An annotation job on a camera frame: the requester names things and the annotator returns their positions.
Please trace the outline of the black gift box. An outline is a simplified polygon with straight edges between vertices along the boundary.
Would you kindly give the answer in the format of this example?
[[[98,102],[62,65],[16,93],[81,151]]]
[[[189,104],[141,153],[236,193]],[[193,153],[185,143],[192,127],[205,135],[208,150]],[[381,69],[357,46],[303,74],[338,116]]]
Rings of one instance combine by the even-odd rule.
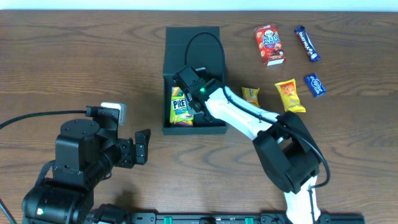
[[[192,127],[170,125],[171,88],[175,86],[174,74],[185,64],[193,68],[205,67],[206,80],[215,78],[225,82],[225,62],[220,45],[209,33],[220,38],[218,26],[209,27],[168,27],[165,38],[164,78],[164,135],[225,134],[227,125],[220,119],[207,121],[202,114],[193,117]]]

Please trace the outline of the green Pretz snack box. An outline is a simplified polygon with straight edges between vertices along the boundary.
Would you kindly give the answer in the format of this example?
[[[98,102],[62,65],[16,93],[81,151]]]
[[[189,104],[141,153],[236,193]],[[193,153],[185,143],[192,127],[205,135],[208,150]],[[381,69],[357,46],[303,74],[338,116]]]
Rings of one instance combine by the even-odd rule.
[[[193,115],[189,114],[185,95],[179,87],[173,86],[171,88],[170,102],[170,125],[192,127]]]

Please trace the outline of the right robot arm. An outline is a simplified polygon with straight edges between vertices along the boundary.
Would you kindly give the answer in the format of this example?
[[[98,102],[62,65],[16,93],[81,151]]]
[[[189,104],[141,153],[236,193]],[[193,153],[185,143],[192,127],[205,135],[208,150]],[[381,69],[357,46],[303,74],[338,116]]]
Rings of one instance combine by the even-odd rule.
[[[320,218],[317,175],[326,162],[302,120],[291,111],[279,115],[258,108],[223,82],[206,81],[199,73],[186,65],[173,76],[189,109],[220,119],[247,136],[264,172],[284,193],[289,222],[316,223]]]

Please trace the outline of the red Hello Panda box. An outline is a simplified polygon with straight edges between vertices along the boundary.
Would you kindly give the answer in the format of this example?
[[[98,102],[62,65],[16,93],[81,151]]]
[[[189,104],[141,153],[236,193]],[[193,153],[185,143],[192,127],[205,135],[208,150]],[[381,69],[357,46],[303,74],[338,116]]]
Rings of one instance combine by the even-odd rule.
[[[255,28],[254,35],[264,65],[284,63],[286,57],[275,24]]]

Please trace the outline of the blue Dairy Milk bar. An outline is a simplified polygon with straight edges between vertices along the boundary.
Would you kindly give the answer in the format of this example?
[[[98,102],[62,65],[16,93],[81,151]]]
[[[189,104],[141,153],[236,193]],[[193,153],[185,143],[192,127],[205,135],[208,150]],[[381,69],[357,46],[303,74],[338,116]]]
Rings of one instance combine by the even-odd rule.
[[[321,59],[321,56],[318,54],[316,49],[314,48],[307,31],[305,30],[304,26],[300,26],[294,30],[296,36],[298,37],[299,41],[303,45],[306,54],[308,55],[309,61],[316,62]]]

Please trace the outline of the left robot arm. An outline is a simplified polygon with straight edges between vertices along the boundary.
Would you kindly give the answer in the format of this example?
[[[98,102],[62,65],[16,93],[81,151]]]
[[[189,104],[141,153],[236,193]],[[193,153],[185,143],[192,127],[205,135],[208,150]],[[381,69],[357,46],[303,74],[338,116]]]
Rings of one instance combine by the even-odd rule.
[[[120,139],[121,108],[87,106],[85,118],[63,123],[55,160],[46,163],[22,202],[23,223],[131,223],[128,211],[112,204],[94,209],[94,189],[112,169],[147,162],[151,131]]]

